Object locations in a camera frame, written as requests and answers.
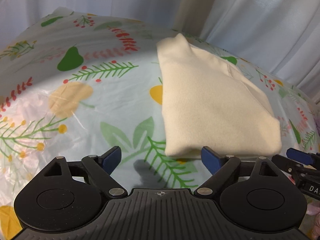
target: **patterned fabric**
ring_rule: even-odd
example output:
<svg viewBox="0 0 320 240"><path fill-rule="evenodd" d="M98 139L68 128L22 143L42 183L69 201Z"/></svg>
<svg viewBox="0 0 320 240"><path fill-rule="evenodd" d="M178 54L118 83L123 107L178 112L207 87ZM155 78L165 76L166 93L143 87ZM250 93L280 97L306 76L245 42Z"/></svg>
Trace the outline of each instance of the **patterned fabric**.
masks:
<svg viewBox="0 0 320 240"><path fill-rule="evenodd" d="M76 161L119 145L122 162L112 177L129 192L134 187L195 189L209 178L200 160L164 155L156 43L176 34L135 20L58 8L0 53L0 222L5 238L20 230L14 198L57 155ZM266 93L280 120L282 154L289 147L318 151L319 109L301 91L184 35L235 64Z"/></svg>

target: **green pear print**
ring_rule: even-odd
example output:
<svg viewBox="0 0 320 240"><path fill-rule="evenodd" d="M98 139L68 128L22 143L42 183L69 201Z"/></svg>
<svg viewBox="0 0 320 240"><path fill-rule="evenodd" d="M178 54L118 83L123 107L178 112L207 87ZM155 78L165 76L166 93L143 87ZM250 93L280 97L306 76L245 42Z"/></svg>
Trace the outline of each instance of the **green pear print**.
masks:
<svg viewBox="0 0 320 240"><path fill-rule="evenodd" d="M54 23L56 20L59 20L59 19L61 19L61 18L63 18L63 16L58 16L58 17L55 17L55 18L51 18L51 19L49 19L49 20L41 23L41 26L42 26L42 27L45 27L45 26L47 26L47 25L49 25L49 24L51 24L51 23Z"/></svg>
<svg viewBox="0 0 320 240"><path fill-rule="evenodd" d="M237 59L235 57L221 57L223 59L226 59L227 61L231 62L234 65L237 65Z"/></svg>
<svg viewBox="0 0 320 240"><path fill-rule="evenodd" d="M79 67L82 63L83 57L79 54L77 47L73 46L67 50L59 62L57 69L60 71L68 71Z"/></svg>

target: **yellow pear print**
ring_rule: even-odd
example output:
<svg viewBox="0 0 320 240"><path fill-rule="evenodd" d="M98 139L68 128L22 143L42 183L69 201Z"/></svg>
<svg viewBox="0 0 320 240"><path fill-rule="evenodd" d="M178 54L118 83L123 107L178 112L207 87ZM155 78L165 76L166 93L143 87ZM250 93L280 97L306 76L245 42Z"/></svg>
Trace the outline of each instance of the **yellow pear print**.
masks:
<svg viewBox="0 0 320 240"><path fill-rule="evenodd" d="M274 81L277 82L280 86L283 86L283 83L280 80L274 79Z"/></svg>
<svg viewBox="0 0 320 240"><path fill-rule="evenodd" d="M70 82L61 85L49 97L49 109L59 118L71 117L79 106L79 102L90 97L92 87L81 82ZM61 126L60 133L67 131L66 126Z"/></svg>
<svg viewBox="0 0 320 240"><path fill-rule="evenodd" d="M161 85L154 86L150 89L149 93L150 96L154 101L156 101L158 104L162 105L162 81L159 78Z"/></svg>
<svg viewBox="0 0 320 240"><path fill-rule="evenodd" d="M12 206L0 207L0 223L2 233L6 240L14 238L14 236L22 230Z"/></svg>

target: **yellow flower print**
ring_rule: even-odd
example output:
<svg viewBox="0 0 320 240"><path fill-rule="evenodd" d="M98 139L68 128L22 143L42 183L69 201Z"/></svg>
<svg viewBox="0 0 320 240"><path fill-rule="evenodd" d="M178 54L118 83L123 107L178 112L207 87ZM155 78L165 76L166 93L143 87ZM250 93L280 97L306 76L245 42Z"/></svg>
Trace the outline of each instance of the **yellow flower print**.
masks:
<svg viewBox="0 0 320 240"><path fill-rule="evenodd" d="M81 82L68 82L61 85L49 97L49 109L59 118L71 117L79 102L90 97L92 87Z"/></svg>
<svg viewBox="0 0 320 240"><path fill-rule="evenodd" d="M26 152L25 151L21 151L19 154L20 158L25 158L26 157Z"/></svg>
<svg viewBox="0 0 320 240"><path fill-rule="evenodd" d="M68 130L67 126L65 124L61 124L58 127L59 133L65 133Z"/></svg>
<svg viewBox="0 0 320 240"><path fill-rule="evenodd" d="M38 151L43 151L44 150L44 144L43 143L38 143L37 144L37 150Z"/></svg>

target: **cream towel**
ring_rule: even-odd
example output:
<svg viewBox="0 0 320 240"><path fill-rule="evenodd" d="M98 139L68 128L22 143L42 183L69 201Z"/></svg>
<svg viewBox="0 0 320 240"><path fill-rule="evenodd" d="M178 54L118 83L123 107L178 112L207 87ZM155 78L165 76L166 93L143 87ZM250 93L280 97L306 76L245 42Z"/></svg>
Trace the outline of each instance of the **cream towel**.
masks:
<svg viewBox="0 0 320 240"><path fill-rule="evenodd" d="M241 157L280 152L279 121L267 96L236 66L182 34L158 42L157 52L167 156L197 158L203 146Z"/></svg>

